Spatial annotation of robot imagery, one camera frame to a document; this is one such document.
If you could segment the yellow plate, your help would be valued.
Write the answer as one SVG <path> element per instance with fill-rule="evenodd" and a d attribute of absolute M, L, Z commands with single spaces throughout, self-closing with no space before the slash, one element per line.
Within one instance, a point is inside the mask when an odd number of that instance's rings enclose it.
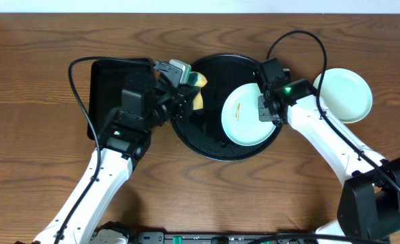
<path fill-rule="evenodd" d="M 336 117 L 343 123 L 356 123 L 366 118 L 365 114 L 351 114 L 351 115 L 336 115 Z"/>

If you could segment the green yellow sponge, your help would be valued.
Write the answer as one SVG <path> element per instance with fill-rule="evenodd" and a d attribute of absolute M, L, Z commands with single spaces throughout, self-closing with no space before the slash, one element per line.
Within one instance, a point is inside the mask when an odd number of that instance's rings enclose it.
<path fill-rule="evenodd" d="M 187 85 L 194 87 L 195 95 L 193 96 L 193 110 L 201 110 L 203 108 L 203 97 L 201 89 L 207 84 L 207 79 L 204 75 L 198 72 L 190 72 Z"/>

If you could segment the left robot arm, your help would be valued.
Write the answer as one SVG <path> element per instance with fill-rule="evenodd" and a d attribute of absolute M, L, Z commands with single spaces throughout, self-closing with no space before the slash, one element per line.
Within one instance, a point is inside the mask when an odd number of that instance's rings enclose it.
<path fill-rule="evenodd" d="M 96 148 L 68 200 L 34 243 L 89 243 L 115 193 L 148 150 L 151 129 L 201 109 L 206 83 L 197 72 L 175 83 L 148 72 L 94 77 L 87 119 Z"/>

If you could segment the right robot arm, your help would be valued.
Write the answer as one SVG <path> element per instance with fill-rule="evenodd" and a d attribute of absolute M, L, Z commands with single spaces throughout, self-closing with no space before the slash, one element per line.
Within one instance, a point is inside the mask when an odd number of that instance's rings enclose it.
<path fill-rule="evenodd" d="M 366 146 L 307 80 L 261 81 L 261 121 L 287 124 L 326 160 L 342 185 L 336 219 L 315 231 L 318 243 L 379 241 L 400 230 L 400 158 Z"/>

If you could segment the light blue plate back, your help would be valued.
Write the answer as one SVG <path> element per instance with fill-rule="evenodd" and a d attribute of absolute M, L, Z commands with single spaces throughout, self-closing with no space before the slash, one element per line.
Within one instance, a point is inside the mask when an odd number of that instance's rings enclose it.
<path fill-rule="evenodd" d="M 246 83 L 232 91 L 221 112 L 222 128 L 226 136 L 239 146 L 255 146 L 269 139 L 278 129 L 271 121 L 259 118 L 257 83 Z"/>

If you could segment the light blue plate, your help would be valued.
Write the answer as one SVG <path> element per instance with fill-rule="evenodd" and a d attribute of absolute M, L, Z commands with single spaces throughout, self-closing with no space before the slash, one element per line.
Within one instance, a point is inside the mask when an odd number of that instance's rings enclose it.
<path fill-rule="evenodd" d="M 255 146 L 269 139 L 278 129 L 271 121 L 259 118 L 257 83 L 246 83 L 232 91 L 221 112 L 222 128 L 226 136 L 239 146 Z"/>
<path fill-rule="evenodd" d="M 368 115 L 372 109 L 373 95 L 369 85 L 360 75 L 349 69 L 326 70 L 320 93 L 335 116 Z"/>

